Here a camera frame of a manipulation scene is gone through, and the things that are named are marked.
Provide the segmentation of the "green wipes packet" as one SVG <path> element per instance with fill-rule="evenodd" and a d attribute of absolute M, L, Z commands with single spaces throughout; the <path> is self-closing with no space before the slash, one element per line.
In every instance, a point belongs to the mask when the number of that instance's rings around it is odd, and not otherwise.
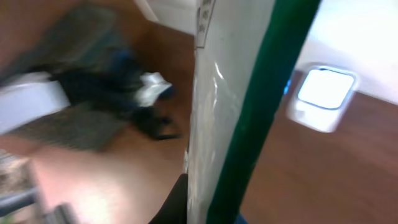
<path fill-rule="evenodd" d="M 320 5 L 200 0 L 187 221 L 233 223 Z"/>

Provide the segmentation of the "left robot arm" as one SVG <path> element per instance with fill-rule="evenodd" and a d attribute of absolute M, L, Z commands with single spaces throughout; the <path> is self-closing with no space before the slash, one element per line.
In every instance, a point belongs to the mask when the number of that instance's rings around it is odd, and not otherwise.
<path fill-rule="evenodd" d="M 178 127 L 155 105 L 173 93 L 125 49 L 111 52 L 103 68 L 45 63 L 1 90 L 1 133 L 97 142 L 130 124 L 151 139 L 175 139 Z"/>

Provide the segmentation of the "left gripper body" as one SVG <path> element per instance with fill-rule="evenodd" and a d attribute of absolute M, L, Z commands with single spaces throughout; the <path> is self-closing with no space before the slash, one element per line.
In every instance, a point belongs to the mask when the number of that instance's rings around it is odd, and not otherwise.
<path fill-rule="evenodd" d="M 154 106 L 159 100 L 168 100 L 173 97 L 174 86 L 166 81 L 159 72 L 146 72 L 139 79 L 143 86 L 134 95 L 139 108 L 134 112 L 131 121 L 139 130 L 154 140 L 179 138 L 180 133 L 162 133 L 168 125 L 174 122 L 167 116 L 161 116 Z"/>

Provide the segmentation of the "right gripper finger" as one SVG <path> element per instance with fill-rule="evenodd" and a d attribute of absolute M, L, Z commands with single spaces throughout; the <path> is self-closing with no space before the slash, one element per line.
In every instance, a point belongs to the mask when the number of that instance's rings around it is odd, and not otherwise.
<path fill-rule="evenodd" d="M 186 224 L 188 175 L 181 174 L 160 210 L 149 224 Z"/>

